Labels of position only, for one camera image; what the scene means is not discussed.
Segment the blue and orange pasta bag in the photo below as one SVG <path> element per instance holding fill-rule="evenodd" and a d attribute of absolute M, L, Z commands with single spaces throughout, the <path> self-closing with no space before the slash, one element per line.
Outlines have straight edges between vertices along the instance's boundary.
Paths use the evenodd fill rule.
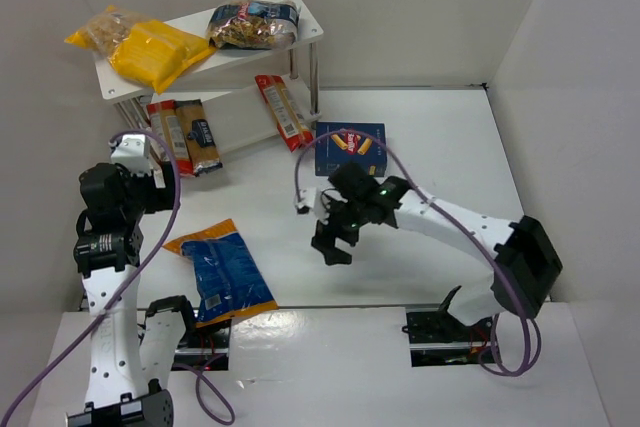
<path fill-rule="evenodd" d="M 278 308 L 232 220 L 175 238 L 163 248 L 192 262 L 196 290 L 201 298 L 197 327 Z"/>

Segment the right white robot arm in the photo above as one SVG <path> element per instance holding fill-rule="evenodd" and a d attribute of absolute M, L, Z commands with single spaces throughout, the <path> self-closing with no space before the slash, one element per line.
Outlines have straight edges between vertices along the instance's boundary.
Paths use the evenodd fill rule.
<path fill-rule="evenodd" d="M 297 212 L 316 217 L 311 245 L 327 265 L 350 264 L 351 255 L 336 243 L 355 246 L 369 224 L 422 234 L 487 263 L 485 279 L 454 287 L 439 306 L 462 325 L 504 312 L 536 319 L 563 269 L 549 235 L 533 217 L 513 221 L 480 214 L 438 200 L 408 179 L 378 181 L 356 163 L 340 167 L 329 182 L 337 198 L 317 189 L 296 194 Z"/>

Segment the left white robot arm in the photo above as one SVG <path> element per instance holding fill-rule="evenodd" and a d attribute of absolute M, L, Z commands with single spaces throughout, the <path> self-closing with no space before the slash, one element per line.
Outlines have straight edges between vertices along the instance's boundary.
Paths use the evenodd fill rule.
<path fill-rule="evenodd" d="M 74 259 L 98 320 L 90 334 L 89 383 L 82 412 L 69 426 L 171 426 L 168 380 L 175 351 L 195 316 L 183 295 L 152 302 L 138 320 L 137 296 L 146 213 L 169 210 L 175 190 L 158 188 L 149 174 L 99 163 L 79 177 L 86 208 L 76 225 Z"/>

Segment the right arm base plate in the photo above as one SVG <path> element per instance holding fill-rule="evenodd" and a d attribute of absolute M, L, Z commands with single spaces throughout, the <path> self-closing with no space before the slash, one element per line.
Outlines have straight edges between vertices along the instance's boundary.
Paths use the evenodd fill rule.
<path fill-rule="evenodd" d="M 409 342 L 413 367 L 494 364 L 490 317 L 465 326 L 448 313 L 407 310 L 401 331 Z"/>

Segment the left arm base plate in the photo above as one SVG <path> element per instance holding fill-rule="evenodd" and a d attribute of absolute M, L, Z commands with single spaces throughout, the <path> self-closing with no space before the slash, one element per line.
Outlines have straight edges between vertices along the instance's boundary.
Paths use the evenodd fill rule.
<path fill-rule="evenodd" d="M 175 350 L 174 363 L 207 370 L 227 371 L 231 321 L 227 320 L 186 333 Z"/>

